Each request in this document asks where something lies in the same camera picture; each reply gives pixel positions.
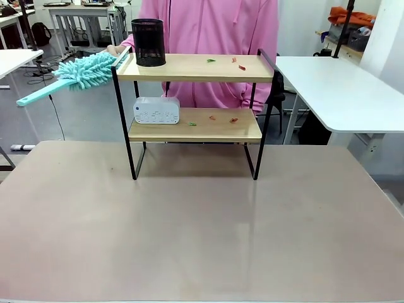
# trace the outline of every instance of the sleeve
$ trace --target sleeve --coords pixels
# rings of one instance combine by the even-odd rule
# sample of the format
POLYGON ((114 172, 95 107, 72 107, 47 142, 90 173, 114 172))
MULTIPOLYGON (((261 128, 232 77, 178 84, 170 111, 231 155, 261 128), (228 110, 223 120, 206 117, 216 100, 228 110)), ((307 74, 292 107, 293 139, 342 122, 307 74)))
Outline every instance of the sleeve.
MULTIPOLYGON (((158 2, 159 0, 142 0, 139 18, 158 19, 158 2)), ((126 40, 122 41, 121 45, 134 47, 133 35, 129 35, 126 40)))
MULTIPOLYGON (((258 49, 263 49, 275 63, 276 48, 278 44, 278 0, 261 0, 258 18, 252 35, 250 54, 257 54, 258 49)), ((253 84, 247 83, 241 107, 248 108, 251 100, 253 84)), ((258 83, 256 87, 254 105, 255 113, 263 110, 266 99, 271 92, 271 83, 258 83)))

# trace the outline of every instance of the power strip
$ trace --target power strip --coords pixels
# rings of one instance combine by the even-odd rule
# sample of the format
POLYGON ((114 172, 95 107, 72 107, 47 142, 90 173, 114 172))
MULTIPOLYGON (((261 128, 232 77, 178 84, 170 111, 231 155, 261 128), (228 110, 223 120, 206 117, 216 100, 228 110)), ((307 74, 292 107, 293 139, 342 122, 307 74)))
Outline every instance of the power strip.
POLYGON ((177 98, 137 98, 133 105, 134 120, 139 124, 177 124, 177 98))

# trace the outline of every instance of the hand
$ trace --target hand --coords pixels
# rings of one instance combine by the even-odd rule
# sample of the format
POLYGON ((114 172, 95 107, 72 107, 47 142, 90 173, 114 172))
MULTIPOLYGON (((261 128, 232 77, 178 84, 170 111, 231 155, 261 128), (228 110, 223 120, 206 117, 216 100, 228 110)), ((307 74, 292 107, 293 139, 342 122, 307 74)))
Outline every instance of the hand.
POLYGON ((125 46, 123 45, 119 46, 108 45, 107 49, 104 50, 104 52, 109 52, 111 55, 119 57, 119 54, 122 53, 124 50, 125 46))

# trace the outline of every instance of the turquoise microfiber duster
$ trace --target turquoise microfiber duster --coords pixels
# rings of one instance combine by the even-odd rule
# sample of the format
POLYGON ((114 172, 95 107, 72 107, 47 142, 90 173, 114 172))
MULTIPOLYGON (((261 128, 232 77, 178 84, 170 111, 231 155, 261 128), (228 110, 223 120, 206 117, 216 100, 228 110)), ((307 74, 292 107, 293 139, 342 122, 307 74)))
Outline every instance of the turquoise microfiber duster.
POLYGON ((116 59, 108 52, 100 52, 67 63, 61 62, 59 69, 53 72, 59 77, 56 82, 18 100, 17 105, 26 106, 66 86, 78 91, 106 84, 112 79, 111 65, 116 59))

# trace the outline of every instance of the pink hoodie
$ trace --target pink hoodie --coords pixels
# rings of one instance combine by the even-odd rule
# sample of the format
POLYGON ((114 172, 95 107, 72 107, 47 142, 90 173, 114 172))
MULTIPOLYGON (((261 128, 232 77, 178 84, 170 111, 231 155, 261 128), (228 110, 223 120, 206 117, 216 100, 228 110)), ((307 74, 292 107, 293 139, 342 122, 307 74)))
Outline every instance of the pink hoodie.
MULTIPOLYGON (((278 0, 143 0, 139 18, 164 22, 165 51, 172 54, 256 54, 275 62, 278 0)), ((121 45, 134 46, 130 35, 121 45)), ((170 84, 169 97, 183 107, 248 108, 251 83, 170 84)), ((254 111, 261 112, 271 84, 258 84, 254 111)))

